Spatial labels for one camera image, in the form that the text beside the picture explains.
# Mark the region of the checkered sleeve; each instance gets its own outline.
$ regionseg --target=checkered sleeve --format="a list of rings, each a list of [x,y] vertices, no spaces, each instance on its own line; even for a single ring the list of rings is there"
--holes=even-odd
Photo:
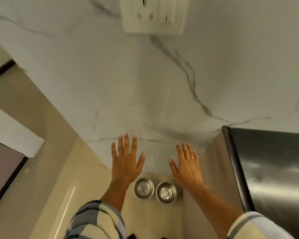
[[[73,216],[64,239],[125,239],[122,216],[111,205],[94,200],[83,205]]]
[[[240,216],[229,229],[228,239],[293,239],[280,226],[257,212]]]

